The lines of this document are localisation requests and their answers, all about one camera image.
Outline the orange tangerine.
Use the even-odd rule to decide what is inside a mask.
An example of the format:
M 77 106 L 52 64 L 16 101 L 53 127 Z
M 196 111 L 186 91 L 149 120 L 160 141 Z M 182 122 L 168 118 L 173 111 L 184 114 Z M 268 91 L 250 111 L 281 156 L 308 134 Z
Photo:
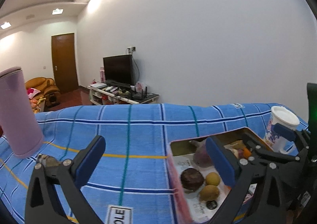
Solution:
M 247 147 L 244 147 L 243 148 L 243 157 L 245 159 L 249 159 L 249 157 L 251 157 L 251 156 L 252 156 L 251 151 Z

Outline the yellow brown longan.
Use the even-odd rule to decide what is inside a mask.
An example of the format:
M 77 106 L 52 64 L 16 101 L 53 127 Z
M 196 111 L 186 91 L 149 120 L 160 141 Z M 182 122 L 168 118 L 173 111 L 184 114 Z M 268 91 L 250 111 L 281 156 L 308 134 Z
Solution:
M 210 172 L 205 178 L 206 185 L 218 186 L 221 182 L 220 176 L 216 172 Z

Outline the purple round turnip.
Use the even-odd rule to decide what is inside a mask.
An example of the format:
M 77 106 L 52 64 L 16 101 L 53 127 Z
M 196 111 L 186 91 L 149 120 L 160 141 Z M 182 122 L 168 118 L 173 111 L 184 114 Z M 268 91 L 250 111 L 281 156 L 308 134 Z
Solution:
M 196 147 L 196 151 L 193 155 L 193 161 L 195 162 L 195 164 L 202 168 L 211 167 L 213 165 L 213 162 L 206 150 L 206 140 L 191 140 L 190 143 L 191 145 Z

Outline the dark mangosteen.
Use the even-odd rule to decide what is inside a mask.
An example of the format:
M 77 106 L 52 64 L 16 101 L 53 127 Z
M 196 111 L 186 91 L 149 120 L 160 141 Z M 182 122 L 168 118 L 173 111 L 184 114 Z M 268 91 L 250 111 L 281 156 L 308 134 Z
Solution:
M 194 168 L 185 169 L 180 175 L 182 187 L 186 190 L 195 192 L 204 184 L 203 175 Z

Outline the pink metal tin box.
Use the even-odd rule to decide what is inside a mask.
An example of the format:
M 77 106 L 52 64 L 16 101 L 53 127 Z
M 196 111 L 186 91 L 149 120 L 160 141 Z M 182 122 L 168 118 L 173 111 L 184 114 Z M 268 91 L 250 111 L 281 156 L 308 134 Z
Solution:
M 171 142 L 168 172 L 179 223 L 208 223 L 230 192 L 206 151 L 207 137 Z

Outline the purple electric kettle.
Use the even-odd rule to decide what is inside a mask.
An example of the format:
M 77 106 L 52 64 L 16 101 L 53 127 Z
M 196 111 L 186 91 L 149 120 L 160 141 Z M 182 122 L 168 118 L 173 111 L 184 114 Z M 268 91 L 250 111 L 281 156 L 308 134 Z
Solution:
M 32 156 L 42 146 L 44 135 L 32 111 L 20 67 L 1 72 L 1 128 L 20 159 Z

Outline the blue plaid tablecloth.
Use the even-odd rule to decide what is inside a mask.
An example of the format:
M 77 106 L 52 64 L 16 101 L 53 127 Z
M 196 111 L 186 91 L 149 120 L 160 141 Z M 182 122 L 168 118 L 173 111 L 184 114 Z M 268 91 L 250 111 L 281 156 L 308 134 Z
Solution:
M 134 223 L 180 223 L 167 170 L 167 148 L 185 140 L 247 127 L 263 138 L 270 103 L 209 107 L 173 104 L 75 106 L 37 113 L 39 153 L 73 159 L 96 135 L 106 149 L 83 195 L 105 220 L 110 205 L 132 209 Z

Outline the wooden coffee table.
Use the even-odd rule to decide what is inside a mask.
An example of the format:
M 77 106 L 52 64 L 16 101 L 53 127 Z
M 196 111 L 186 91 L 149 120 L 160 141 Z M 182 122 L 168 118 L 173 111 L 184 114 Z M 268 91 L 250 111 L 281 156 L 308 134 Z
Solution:
M 31 99 L 30 104 L 31 104 L 31 108 L 33 110 L 33 113 L 44 112 L 46 98 L 40 97 L 38 100 Z

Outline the orange leather sofa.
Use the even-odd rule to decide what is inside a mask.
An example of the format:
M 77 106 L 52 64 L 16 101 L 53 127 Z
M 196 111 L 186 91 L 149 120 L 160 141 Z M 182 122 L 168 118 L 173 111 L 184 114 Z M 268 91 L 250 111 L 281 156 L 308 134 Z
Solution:
M 34 96 L 34 99 L 45 98 L 45 106 L 53 107 L 60 104 L 60 89 L 56 86 L 52 78 L 38 77 L 25 82 L 25 87 L 35 88 L 40 92 Z

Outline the white tv stand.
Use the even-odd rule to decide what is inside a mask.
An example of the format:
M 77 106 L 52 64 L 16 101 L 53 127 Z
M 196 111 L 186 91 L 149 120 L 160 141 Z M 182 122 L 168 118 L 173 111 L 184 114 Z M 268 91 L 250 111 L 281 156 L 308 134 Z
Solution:
M 120 88 L 105 83 L 93 83 L 87 86 L 89 98 L 94 105 L 112 105 L 112 104 L 151 104 L 157 103 L 159 95 L 149 93 L 150 97 L 144 101 L 136 101 L 132 98 L 134 89 Z

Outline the black wifi router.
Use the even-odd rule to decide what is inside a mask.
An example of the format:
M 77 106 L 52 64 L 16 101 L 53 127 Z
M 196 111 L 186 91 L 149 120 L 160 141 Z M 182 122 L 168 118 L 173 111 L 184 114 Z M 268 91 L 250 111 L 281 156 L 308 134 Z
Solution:
M 141 89 L 141 91 L 137 91 L 137 88 L 134 87 L 134 91 L 132 93 L 132 98 L 134 100 L 136 100 L 136 101 L 144 101 L 148 97 L 150 97 L 150 95 L 147 92 L 147 87 L 145 88 L 145 90 Z

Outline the pink box beside television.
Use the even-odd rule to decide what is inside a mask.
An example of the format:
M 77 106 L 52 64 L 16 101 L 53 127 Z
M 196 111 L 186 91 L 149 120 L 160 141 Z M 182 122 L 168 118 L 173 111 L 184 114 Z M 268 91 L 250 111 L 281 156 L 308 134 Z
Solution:
M 100 67 L 99 73 L 100 73 L 100 81 L 101 81 L 102 83 L 105 83 L 104 67 Z

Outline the black television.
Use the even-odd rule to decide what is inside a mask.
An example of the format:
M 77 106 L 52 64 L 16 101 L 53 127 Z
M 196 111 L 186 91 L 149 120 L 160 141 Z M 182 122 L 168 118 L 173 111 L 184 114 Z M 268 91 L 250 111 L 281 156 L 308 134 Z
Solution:
M 134 74 L 132 61 L 130 54 L 104 57 L 105 80 L 133 85 Z

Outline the ceiling light panel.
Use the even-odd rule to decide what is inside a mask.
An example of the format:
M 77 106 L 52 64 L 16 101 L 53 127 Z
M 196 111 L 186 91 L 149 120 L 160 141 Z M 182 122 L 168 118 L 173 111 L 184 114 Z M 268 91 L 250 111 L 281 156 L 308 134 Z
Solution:
M 61 15 L 63 13 L 63 9 L 56 8 L 52 11 L 52 15 Z
M 1 28 L 2 30 L 6 30 L 6 29 L 8 29 L 8 28 L 10 28 L 10 27 L 11 27 L 10 22 L 4 22 L 3 24 L 0 25 L 0 28 Z

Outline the wall power socket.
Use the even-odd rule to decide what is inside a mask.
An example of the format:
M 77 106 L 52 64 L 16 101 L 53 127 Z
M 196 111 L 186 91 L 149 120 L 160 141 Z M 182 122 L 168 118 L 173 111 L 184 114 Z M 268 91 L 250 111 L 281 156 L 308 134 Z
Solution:
M 130 46 L 126 49 L 127 54 L 133 54 L 136 51 L 136 47 Z

